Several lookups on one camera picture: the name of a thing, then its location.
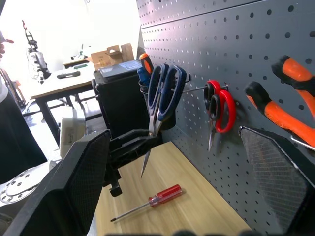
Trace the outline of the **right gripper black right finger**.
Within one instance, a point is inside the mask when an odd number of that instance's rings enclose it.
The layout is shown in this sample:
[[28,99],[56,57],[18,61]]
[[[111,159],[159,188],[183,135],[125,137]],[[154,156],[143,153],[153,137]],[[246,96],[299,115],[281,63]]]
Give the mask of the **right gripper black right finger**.
[[282,231],[315,234],[315,165],[273,132],[241,126],[239,135],[258,189]]

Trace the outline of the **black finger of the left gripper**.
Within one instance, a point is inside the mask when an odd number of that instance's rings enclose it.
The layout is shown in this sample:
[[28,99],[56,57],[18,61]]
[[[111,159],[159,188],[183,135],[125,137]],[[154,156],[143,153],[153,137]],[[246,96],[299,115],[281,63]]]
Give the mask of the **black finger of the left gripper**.
[[124,144],[118,150],[118,168],[145,155],[159,142],[158,136],[146,136],[135,138]]
[[148,129],[133,129],[116,138],[111,139],[110,148],[120,148],[138,140],[143,140],[149,135]]

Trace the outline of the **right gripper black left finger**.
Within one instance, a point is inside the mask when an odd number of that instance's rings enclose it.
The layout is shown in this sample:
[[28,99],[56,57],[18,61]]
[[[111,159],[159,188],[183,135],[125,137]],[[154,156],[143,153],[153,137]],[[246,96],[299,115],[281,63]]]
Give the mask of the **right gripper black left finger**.
[[109,144],[109,130],[76,141],[3,236],[86,236],[102,190]]

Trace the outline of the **orange and black long-nose pliers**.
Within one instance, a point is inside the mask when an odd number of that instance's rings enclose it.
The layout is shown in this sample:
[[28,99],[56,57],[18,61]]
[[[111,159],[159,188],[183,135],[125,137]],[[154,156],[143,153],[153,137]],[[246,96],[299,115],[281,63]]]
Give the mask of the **orange and black long-nose pliers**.
[[[287,55],[281,57],[271,68],[281,81],[297,91],[315,119],[315,75]],[[250,82],[244,88],[244,92],[254,107],[271,122],[293,135],[294,138],[315,147],[315,128],[285,112],[270,98],[260,83]]]

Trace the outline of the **blue-handled scissors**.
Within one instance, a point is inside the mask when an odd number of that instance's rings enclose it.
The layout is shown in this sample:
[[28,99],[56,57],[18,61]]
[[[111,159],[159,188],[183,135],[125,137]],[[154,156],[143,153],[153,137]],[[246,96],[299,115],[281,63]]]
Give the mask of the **blue-handled scissors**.
[[182,96],[187,73],[177,65],[158,65],[153,69],[148,89],[149,135],[156,136],[174,114]]

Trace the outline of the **red-handled scissors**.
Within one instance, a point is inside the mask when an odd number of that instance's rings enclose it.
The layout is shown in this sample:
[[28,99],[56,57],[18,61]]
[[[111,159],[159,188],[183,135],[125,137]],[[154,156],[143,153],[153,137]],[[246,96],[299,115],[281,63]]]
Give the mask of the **red-handled scissors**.
[[209,118],[208,150],[211,150],[216,133],[229,132],[236,121],[236,106],[227,85],[208,80],[204,89],[204,104]]

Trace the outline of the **blue grey pegboard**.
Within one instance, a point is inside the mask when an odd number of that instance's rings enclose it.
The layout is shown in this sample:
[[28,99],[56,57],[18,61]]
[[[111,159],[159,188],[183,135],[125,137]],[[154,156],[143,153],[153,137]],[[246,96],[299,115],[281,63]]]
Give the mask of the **blue grey pegboard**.
[[191,76],[185,89],[209,79],[227,84],[236,101],[233,129],[216,134],[208,150],[203,91],[182,95],[176,125],[163,132],[254,230],[283,233],[257,188],[240,126],[289,134],[265,118],[244,88],[261,83],[286,112],[315,127],[304,100],[282,83],[271,65],[283,55],[315,71],[315,0],[137,0],[144,48],[155,64],[181,66]]

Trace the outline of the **black cabinet with grey top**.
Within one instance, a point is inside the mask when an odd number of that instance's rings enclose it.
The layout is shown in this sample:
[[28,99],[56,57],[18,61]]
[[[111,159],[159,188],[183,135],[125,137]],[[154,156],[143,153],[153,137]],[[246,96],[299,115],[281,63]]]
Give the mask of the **black cabinet with grey top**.
[[139,61],[131,60],[94,71],[92,86],[112,138],[148,128],[147,106],[138,83],[140,67]]

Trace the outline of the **black mesh holder cup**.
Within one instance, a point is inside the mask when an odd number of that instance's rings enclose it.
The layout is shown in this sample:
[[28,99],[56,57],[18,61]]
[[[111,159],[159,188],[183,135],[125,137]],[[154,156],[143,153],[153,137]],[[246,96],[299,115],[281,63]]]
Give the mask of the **black mesh holder cup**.
[[[140,86],[140,92],[143,94],[144,96],[144,100],[145,100],[145,103],[146,103],[146,106],[147,106],[147,110],[149,109],[148,108],[148,102],[147,102],[147,99],[148,99],[148,89],[149,87],[146,86],[142,81],[139,81],[139,86]],[[169,130],[171,128],[173,128],[176,124],[176,116],[175,114],[173,114],[171,117],[169,117],[166,121],[164,121],[161,125],[161,130]]]

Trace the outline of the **silver perforated round plate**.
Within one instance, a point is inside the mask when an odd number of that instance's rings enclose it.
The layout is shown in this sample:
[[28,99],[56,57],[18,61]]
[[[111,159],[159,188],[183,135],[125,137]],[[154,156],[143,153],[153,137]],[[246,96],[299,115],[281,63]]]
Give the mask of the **silver perforated round plate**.
[[0,184],[0,207],[18,202],[29,196],[57,163],[56,161],[47,161],[21,172],[6,183]]

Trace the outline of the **white box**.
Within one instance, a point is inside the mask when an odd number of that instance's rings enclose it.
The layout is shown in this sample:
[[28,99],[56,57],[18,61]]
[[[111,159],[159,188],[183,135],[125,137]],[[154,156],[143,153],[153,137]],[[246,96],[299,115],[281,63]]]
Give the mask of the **white box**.
[[74,142],[86,135],[86,120],[82,109],[65,107],[60,126],[60,156],[65,158]]

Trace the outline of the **bystander in dark clothes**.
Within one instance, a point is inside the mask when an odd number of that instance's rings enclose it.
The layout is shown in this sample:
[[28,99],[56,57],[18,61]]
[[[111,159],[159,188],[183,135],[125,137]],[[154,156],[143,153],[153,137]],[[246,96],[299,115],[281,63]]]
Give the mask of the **bystander in dark clothes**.
[[0,184],[47,161],[0,78]]

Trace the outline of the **long metal pegboard hook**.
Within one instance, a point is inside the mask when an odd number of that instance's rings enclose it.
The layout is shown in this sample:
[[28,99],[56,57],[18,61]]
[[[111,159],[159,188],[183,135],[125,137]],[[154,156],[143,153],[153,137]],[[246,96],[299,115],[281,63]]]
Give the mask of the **long metal pegboard hook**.
[[[188,90],[184,90],[183,93],[190,93],[190,92],[193,92],[193,91],[198,91],[198,90],[206,89],[207,87],[208,87],[208,86],[203,86],[203,87],[194,88],[194,89],[188,89]],[[228,85],[221,86],[221,89],[228,90]]]

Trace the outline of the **open cardboard box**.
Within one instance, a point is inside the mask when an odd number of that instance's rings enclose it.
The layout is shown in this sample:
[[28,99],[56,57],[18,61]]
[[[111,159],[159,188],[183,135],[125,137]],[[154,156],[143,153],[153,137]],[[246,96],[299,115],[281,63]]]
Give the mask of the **open cardboard box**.
[[91,54],[91,62],[94,64],[96,70],[131,60],[134,60],[134,55],[130,43],[111,46],[105,51]]

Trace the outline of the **flat black object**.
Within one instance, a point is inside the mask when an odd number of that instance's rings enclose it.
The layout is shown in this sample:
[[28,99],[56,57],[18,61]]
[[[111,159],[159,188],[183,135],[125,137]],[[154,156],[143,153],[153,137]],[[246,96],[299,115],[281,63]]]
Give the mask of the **flat black object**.
[[57,75],[58,79],[65,79],[65,78],[70,78],[70,77],[78,77],[81,75],[80,71],[74,71],[71,73],[63,73],[63,74],[59,74]]

